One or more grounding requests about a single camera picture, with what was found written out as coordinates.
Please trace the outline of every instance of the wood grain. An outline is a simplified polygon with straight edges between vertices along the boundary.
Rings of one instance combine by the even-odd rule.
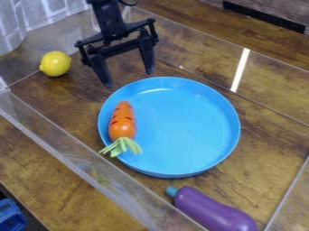
[[[0,117],[0,181],[49,230],[145,230]]]
[[[198,0],[143,0],[139,7],[295,67],[309,69],[306,35],[218,9]]]
[[[140,7],[307,69],[307,38],[294,32],[223,12],[199,1],[143,0]],[[183,53],[180,47],[174,49],[179,54]],[[215,57],[215,51],[212,53],[210,60]],[[186,63],[190,65],[194,62],[186,60]],[[224,84],[230,84],[228,72],[222,68],[224,65],[219,63],[211,71],[204,69],[211,65],[191,65],[194,71],[199,71],[195,73],[203,76],[203,79],[199,79],[158,61],[155,75],[182,76],[199,80],[228,98],[238,110],[242,125],[240,142],[230,157],[208,172],[180,180],[147,177],[125,168],[117,160],[107,159],[167,201],[170,201],[164,195],[167,185],[172,184],[176,187],[191,185],[218,201],[246,211],[256,220],[262,230],[307,155],[309,128],[274,110],[207,82],[206,79],[216,80],[223,87],[226,87]],[[251,65],[252,74],[250,75],[254,76],[262,71],[262,76],[270,75],[273,78],[277,75],[273,68],[278,66],[266,66],[270,68],[256,68]],[[103,148],[96,128],[101,104],[116,89],[132,80],[144,78],[140,57],[135,52],[108,60],[108,67],[116,81],[113,89],[105,89],[101,86],[92,71],[81,66],[79,55],[73,56],[72,69],[65,77],[52,79],[36,73],[12,87],[13,93],[95,150]],[[244,79],[242,90],[250,90],[247,81],[256,81],[256,79]],[[282,85],[286,82],[293,86],[293,78],[282,79],[274,85]],[[263,86],[266,81],[256,81],[256,83]],[[302,85],[295,84],[294,87],[302,93],[306,92]],[[299,97],[293,97],[293,106],[302,108],[305,102],[303,100],[298,102],[298,99]],[[0,179],[50,230],[59,230],[60,227],[61,230],[87,230],[89,225],[92,230],[144,230],[143,226],[123,214],[116,205],[21,135],[4,119],[0,121],[0,127]],[[83,200],[89,203],[84,205],[84,210],[80,210],[79,205]]]
[[[52,79],[37,73],[10,89],[57,125],[99,150],[103,143],[96,117],[101,104],[115,90],[144,77],[144,71],[136,52],[111,59],[108,65],[116,81],[115,88],[105,89],[77,57],[73,56],[65,77]],[[218,201],[246,211],[262,229],[306,157],[307,127],[160,61],[153,75],[199,80],[228,98],[240,115],[242,136],[236,150],[212,170],[182,180],[153,179],[129,170],[117,160],[105,158],[168,201],[164,195],[168,184],[191,185]]]

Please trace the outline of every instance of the toy lemon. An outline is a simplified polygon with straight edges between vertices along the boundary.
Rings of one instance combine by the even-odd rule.
[[[60,76],[68,72],[72,58],[63,51],[50,51],[41,58],[40,71],[46,76]]]

